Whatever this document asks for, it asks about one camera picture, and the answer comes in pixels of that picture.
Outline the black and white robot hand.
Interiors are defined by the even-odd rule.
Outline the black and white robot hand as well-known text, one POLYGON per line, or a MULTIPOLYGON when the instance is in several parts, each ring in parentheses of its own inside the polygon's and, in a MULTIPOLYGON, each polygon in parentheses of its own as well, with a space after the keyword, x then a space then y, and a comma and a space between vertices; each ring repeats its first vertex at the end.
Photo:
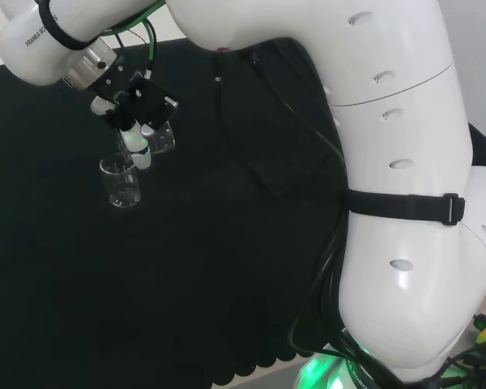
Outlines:
POLYGON ((91 103, 92 112, 102 117, 117 134, 117 145, 126 160, 140 170, 151 167, 149 142, 142 135, 142 126, 124 109, 99 96, 91 103))

